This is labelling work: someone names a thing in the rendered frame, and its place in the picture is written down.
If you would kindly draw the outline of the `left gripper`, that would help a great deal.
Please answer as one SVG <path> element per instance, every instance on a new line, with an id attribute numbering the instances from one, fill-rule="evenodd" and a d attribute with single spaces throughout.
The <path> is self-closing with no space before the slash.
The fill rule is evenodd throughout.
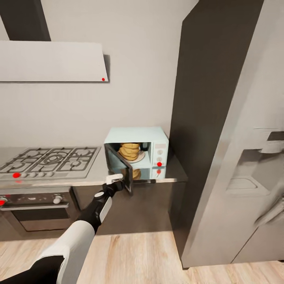
<path id="1" fill-rule="evenodd" d="M 123 187 L 125 187 L 125 183 L 126 183 L 126 180 L 125 180 L 125 179 L 124 179 L 123 181 L 118 180 L 118 181 L 116 181 L 116 182 L 114 182 L 114 183 L 112 183 L 112 184 L 104 183 L 104 184 L 102 185 L 102 187 L 103 187 L 103 190 L 104 190 L 105 188 L 107 188 L 107 187 L 111 188 L 111 189 L 113 190 L 113 192 L 114 192 L 114 195 L 115 195 L 115 193 L 116 193 L 117 191 L 122 191 L 122 190 L 123 190 Z"/>

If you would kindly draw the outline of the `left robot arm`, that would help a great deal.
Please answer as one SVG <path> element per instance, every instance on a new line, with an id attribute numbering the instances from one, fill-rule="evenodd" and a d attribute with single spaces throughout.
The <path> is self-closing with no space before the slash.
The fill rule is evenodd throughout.
<path id="1" fill-rule="evenodd" d="M 103 190 L 81 209 L 78 218 L 61 237 L 46 249 L 29 270 L 0 281 L 0 284 L 77 284 L 84 261 L 98 227 L 112 206 L 112 198 L 122 191 L 121 175 L 106 177 Z M 114 182 L 113 180 L 118 180 Z"/>

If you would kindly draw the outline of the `popcorn bag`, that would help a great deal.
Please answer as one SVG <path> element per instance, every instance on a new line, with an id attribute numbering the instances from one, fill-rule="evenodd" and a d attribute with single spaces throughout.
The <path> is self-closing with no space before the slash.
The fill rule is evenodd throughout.
<path id="1" fill-rule="evenodd" d="M 134 161 L 138 158 L 140 153 L 140 144 L 141 142 L 120 143 L 119 153 L 123 158 L 129 161 Z"/>

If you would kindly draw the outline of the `microwave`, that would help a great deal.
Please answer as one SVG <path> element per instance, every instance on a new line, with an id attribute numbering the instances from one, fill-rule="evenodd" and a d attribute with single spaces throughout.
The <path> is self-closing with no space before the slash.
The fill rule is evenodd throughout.
<path id="1" fill-rule="evenodd" d="M 141 142 L 140 153 L 134 161 L 119 153 L 120 143 Z M 161 127 L 117 127 L 111 128 L 103 142 L 107 168 L 113 175 L 124 174 L 125 191 L 134 196 L 133 167 L 166 166 L 169 140 Z"/>

